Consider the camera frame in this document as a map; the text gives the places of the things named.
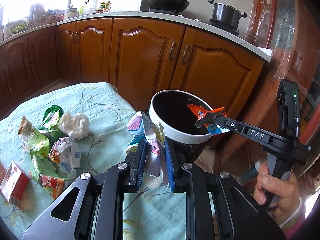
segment cabinet handle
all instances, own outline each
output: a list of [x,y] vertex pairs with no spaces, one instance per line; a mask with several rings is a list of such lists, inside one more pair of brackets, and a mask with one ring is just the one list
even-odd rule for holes
[[185,65],[184,58],[186,57],[188,49],[189,49],[189,45],[186,45],[186,49],[184,50],[184,53],[182,55],[182,62],[181,62],[182,65]]
[[171,54],[172,54],[172,50],[173,50],[173,46],[174,46],[174,45],[176,45],[176,42],[175,42],[175,41],[173,41],[173,42],[172,42],[172,45],[171,45],[171,49],[170,49],[170,52],[169,52],[169,61],[172,60]]

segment kitchen cabinet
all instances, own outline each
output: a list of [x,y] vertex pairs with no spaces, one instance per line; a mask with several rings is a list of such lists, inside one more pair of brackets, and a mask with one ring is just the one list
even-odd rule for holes
[[29,51],[37,90],[59,78],[56,55],[55,27],[29,34]]
[[109,82],[112,21],[109,18],[76,23],[72,47],[81,82]]
[[5,79],[15,105],[36,92],[32,76],[28,35],[1,46]]
[[80,80],[79,69],[74,64],[72,55],[73,39],[76,23],[58,25],[56,29],[56,49],[59,76],[61,79],[71,83],[78,83]]
[[116,18],[113,24],[110,83],[135,110],[170,88],[185,27],[149,19]]
[[0,59],[0,120],[6,117],[6,114],[14,107],[7,82],[4,77],[2,60]]
[[171,89],[183,90],[235,118],[249,97],[263,61],[217,36],[187,28]]

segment floor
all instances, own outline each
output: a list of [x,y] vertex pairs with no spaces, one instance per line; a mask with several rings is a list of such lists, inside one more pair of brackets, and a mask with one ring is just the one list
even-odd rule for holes
[[48,87],[44,88],[44,90],[39,91],[39,93],[36,96],[44,95],[46,93],[58,90],[60,88],[65,88],[68,86],[70,86],[69,83],[67,83],[65,81],[59,81],[58,83],[55,83],[54,85],[48,86]]

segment cardboard box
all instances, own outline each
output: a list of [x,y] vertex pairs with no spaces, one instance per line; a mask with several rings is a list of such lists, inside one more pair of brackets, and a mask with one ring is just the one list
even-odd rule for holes
[[9,203],[18,207],[29,180],[30,178],[12,161],[0,185],[0,191]]

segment wok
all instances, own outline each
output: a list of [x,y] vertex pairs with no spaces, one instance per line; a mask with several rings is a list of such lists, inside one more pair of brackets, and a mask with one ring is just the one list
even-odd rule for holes
[[177,13],[183,12],[190,4],[187,0],[147,0],[147,2],[153,8]]

